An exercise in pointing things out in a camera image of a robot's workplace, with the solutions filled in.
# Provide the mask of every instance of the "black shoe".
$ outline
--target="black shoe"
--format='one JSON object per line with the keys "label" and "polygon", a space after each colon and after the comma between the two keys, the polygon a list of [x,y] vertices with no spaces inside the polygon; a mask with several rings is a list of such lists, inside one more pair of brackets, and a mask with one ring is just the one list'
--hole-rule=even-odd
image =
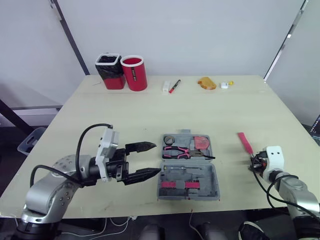
{"label": "black shoe", "polygon": [[238,230],[239,240],[270,240],[254,222],[245,221]]}

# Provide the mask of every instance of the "gray bin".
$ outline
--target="gray bin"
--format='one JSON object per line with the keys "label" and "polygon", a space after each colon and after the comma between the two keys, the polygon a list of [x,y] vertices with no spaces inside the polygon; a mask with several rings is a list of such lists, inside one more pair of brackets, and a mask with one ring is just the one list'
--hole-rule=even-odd
{"label": "gray bin", "polygon": [[23,140],[22,143],[18,146],[17,150],[24,155],[29,155],[31,150],[37,144],[38,140],[41,138],[42,134],[44,134],[46,128],[45,127],[38,127],[35,129],[29,136]]}

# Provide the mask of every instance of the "yellow sponge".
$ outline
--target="yellow sponge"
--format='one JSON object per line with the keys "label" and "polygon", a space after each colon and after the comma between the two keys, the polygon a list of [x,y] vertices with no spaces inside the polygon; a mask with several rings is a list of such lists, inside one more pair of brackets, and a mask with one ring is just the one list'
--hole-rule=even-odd
{"label": "yellow sponge", "polygon": [[213,89],[216,89],[217,87],[217,85],[208,76],[204,76],[200,78],[200,80],[198,81],[198,84],[200,84],[202,88],[207,90],[213,90]]}

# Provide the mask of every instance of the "white cable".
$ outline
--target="white cable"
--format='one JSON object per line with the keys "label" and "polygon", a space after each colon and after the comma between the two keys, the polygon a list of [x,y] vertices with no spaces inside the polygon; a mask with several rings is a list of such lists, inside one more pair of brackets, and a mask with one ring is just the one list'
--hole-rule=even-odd
{"label": "white cable", "polygon": [[89,240],[94,240],[94,239],[98,239],[98,238],[102,238],[102,237],[106,237],[106,236],[110,236],[110,235],[122,234],[125,230],[127,230],[129,219],[130,219],[130,217],[128,217],[128,219],[126,221],[125,228],[122,231],[113,232],[113,233],[109,233],[109,234],[104,234],[104,235],[101,235],[101,236],[96,236],[94,238],[90,238]]}
{"label": "white cable", "polygon": [[61,234],[69,234],[69,235],[73,235],[73,236],[76,236],[76,237],[92,237],[92,236],[96,236],[96,235],[99,235],[99,234],[103,234],[104,231],[106,230],[107,228],[107,218],[105,218],[105,222],[104,222],[104,228],[101,232],[98,232],[98,233],[93,233],[93,234],[88,234],[88,235],[79,235],[79,234],[76,234],[74,232],[62,232]]}
{"label": "white cable", "polygon": [[194,226],[191,225],[192,214],[193,214],[193,212],[191,212],[191,214],[190,214],[189,226],[190,226],[190,228],[192,228],[200,236],[201,240],[204,240],[204,238],[201,236],[200,232]]}
{"label": "white cable", "polygon": [[110,219],[110,222],[111,222],[113,225],[117,226],[117,227],[121,227],[121,226],[125,225],[125,224],[127,223],[127,221],[129,221],[129,218],[128,218],[124,223],[116,224],[116,223],[114,223],[114,221],[112,220],[111,217],[110,217],[109,219]]}
{"label": "white cable", "polygon": [[14,221],[15,221],[15,225],[18,227],[19,224],[18,224],[18,220],[17,220],[16,215],[14,215],[14,214],[9,214],[9,215],[13,216]]}
{"label": "white cable", "polygon": [[14,221],[15,221],[15,225],[18,227],[18,220],[16,218],[14,218]]}

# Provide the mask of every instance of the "beige table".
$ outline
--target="beige table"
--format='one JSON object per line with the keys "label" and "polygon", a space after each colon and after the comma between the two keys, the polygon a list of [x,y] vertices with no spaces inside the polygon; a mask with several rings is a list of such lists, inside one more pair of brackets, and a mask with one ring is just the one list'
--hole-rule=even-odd
{"label": "beige table", "polygon": [[[294,115],[259,76],[214,76],[229,89],[205,90],[197,76],[149,76],[148,88],[133,92],[107,90],[99,76],[86,76],[52,121],[0,199],[2,216],[20,216],[34,166],[51,166],[74,154],[80,134],[89,125],[113,124],[119,146],[149,141],[161,146],[162,134],[191,129],[209,135],[216,159],[219,201],[158,200],[154,177],[124,186],[115,180],[79,189],[65,218],[95,218],[269,208],[266,195],[248,171],[248,154],[237,132],[245,132],[254,151],[280,145],[285,170],[298,175],[320,199],[319,147]],[[162,95],[164,81],[181,79],[173,94]],[[85,137],[81,153],[96,155],[102,128]],[[130,170],[159,167],[161,148],[128,156]],[[47,174],[39,170],[36,179]]]}

